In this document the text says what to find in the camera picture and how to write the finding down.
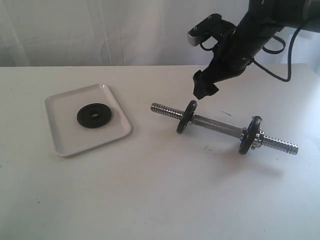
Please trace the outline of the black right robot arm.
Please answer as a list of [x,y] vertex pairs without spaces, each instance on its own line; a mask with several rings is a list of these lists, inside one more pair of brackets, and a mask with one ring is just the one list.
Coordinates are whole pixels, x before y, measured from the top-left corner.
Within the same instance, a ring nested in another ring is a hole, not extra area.
[[[276,36],[283,28],[294,28],[287,54],[287,77],[283,78],[259,64],[255,55],[263,50],[271,39],[281,41]],[[238,25],[226,21],[220,14],[206,17],[188,33],[192,46],[203,46],[209,38],[217,43],[209,50],[213,53],[210,64],[193,75],[193,95],[201,100],[218,92],[216,83],[241,75],[250,64],[282,81],[292,78],[292,50],[300,31],[318,33],[320,31],[320,2],[318,0],[251,0],[248,10]]]

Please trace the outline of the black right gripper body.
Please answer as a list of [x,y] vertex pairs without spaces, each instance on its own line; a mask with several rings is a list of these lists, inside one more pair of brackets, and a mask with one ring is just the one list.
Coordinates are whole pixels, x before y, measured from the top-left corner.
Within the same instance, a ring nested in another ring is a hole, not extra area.
[[213,34],[218,47],[214,48],[213,59],[202,72],[206,84],[214,84],[243,73],[252,62],[252,31],[228,31]]

